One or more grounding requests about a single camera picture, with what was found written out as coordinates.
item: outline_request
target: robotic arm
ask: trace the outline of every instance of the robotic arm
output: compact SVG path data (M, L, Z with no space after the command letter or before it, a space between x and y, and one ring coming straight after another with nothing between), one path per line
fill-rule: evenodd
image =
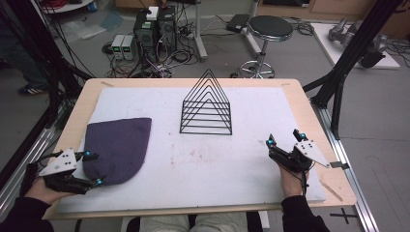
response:
M52 157L56 157L56 159L39 173L40 162ZM75 153L73 149L70 148L64 152L61 151L43 156L41 159L29 163L21 183L20 196L23 196L31 188L37 176L42 176L45 181L45 186L55 191L85 194L90 189L100 187L103 184L103 177L89 181L73 176L76 170L76 164L81 158L83 161L91 161L96 160L98 155L91 154L88 151Z
M343 34L346 22L347 17L344 17L338 25L329 30L329 41L339 41L343 46L347 46L352 41L362 25L362 21L357 21L355 24L351 25L349 29L347 29L347 32ZM386 48L387 37L382 34L377 35L373 42L367 47L365 54L359 59L358 63L366 69L375 66L381 59L386 57L383 55Z
M297 178L302 183L303 194L305 195L308 187L306 173L311 169L313 162L318 162L325 167L330 167L330 164L326 161L313 140L308 140L304 133L300 133L296 129L293 130L293 135L298 140L298 143L293 146L292 152L285 152L279 148L272 134L266 140L266 145L269 149L269 157L277 162L278 165L291 173L302 173L302 178Z

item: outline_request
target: round stool seat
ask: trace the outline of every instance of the round stool seat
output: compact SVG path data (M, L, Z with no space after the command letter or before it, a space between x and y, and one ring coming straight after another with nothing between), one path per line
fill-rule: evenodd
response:
M293 27L283 18L261 15L249 20L248 29L255 37L274 42L283 42L292 36Z

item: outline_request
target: navy blue cloth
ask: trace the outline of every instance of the navy blue cloth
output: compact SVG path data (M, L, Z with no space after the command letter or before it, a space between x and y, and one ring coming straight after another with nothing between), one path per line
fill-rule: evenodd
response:
M150 118L122 119L89 124L85 133L84 151L99 155L83 162L90 179L105 177L105 186L119 185L141 168L151 132Z

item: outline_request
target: white foam board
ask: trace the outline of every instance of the white foam board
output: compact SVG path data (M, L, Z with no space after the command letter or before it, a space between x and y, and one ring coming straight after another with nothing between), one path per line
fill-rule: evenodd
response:
M224 88L232 108L233 135L179 133L182 101L190 88L106 88L90 123L153 119L140 171L122 185L66 197L59 213L172 209L279 203L277 165L265 140L272 133L291 151L298 126L279 88ZM81 163L74 176L85 178ZM314 168L307 199L324 201Z
M326 52L326 55L328 56L332 64L335 65L345 48L340 44L340 42L331 42L328 39L329 30L334 28L336 25L326 23L311 23L311 26L314 28L314 35L319 40L320 44ZM347 31L347 28L349 28L349 26L350 25L345 26L344 33ZM371 69L396 70L400 68L400 65L386 51L383 52L383 55L385 55L386 57L380 60ZM360 64L356 64L355 68L364 69Z

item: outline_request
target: black pole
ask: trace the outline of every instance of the black pole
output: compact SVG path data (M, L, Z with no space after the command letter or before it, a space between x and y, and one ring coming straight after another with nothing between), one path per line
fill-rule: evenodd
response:
M341 54L334 68L327 75L304 86L304 90L307 92L322 85L317 95L311 99L311 103L316 104L320 108L326 108L331 97L335 95L331 130L336 139L339 139L338 123L344 81L356 63L366 54L367 47L400 2L401 0L376 1L352 41Z
M51 86L48 109L0 172L2 189L43 129L55 122L60 103L79 96L82 88L75 75L84 80L91 76L67 62L30 0L0 1L1 19L14 32Z

